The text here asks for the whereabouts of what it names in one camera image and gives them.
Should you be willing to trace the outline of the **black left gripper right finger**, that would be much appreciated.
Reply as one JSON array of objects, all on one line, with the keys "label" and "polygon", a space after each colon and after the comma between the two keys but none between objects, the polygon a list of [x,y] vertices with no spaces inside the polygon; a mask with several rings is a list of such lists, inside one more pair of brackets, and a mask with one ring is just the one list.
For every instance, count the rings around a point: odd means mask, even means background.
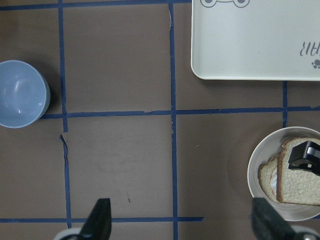
[{"label": "black left gripper right finger", "polygon": [[254,197],[251,228],[257,240],[299,240],[300,235],[265,199]]}]

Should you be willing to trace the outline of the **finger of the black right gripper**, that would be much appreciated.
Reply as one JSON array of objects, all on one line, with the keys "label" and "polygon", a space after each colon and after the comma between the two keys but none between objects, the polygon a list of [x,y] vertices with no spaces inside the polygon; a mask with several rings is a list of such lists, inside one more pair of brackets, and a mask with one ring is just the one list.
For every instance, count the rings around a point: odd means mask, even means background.
[{"label": "finger of the black right gripper", "polygon": [[290,170],[319,173],[320,145],[308,140],[294,146],[289,156],[288,168]]}]

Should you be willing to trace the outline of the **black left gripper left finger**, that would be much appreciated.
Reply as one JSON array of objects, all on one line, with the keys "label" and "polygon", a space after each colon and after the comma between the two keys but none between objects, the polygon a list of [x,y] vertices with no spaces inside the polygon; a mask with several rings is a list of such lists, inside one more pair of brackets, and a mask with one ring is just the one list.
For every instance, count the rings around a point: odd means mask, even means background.
[{"label": "black left gripper left finger", "polygon": [[100,198],[81,228],[78,238],[80,240],[108,240],[110,235],[111,201],[109,198]]}]

